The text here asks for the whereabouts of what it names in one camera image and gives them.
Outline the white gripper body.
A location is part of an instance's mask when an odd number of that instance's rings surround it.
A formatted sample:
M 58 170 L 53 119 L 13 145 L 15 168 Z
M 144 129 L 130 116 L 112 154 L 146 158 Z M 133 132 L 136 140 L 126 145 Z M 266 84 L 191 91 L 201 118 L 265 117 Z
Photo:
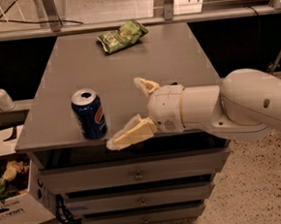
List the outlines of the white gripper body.
M 180 116 L 183 89 L 181 84 L 164 85 L 150 96 L 147 103 L 148 117 L 162 133 L 178 133 L 185 130 Z

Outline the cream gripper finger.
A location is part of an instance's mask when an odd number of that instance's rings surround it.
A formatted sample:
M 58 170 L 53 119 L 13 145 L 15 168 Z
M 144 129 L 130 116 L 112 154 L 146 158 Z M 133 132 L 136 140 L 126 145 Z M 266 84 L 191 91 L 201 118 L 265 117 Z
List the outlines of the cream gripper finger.
M 157 132 L 157 125 L 149 117 L 141 118 L 139 114 L 133 116 L 127 124 L 107 140 L 107 148 L 120 150 L 132 144 L 141 143 L 153 137 Z
M 146 97 L 150 97 L 157 89 L 160 88 L 158 82 L 153 80 L 145 80 L 143 78 L 134 78 L 133 81 L 137 89 L 140 89 Z

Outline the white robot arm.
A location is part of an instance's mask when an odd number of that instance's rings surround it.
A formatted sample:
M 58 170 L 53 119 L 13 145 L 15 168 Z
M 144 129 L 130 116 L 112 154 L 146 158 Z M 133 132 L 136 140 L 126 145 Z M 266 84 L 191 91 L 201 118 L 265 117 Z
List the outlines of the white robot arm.
M 254 69 L 237 69 L 219 85 L 164 85 L 135 78 L 148 98 L 148 117 L 135 115 L 112 138 L 111 150 L 148 140 L 158 132 L 205 131 L 222 139 L 253 141 L 271 128 L 281 131 L 281 79 Z

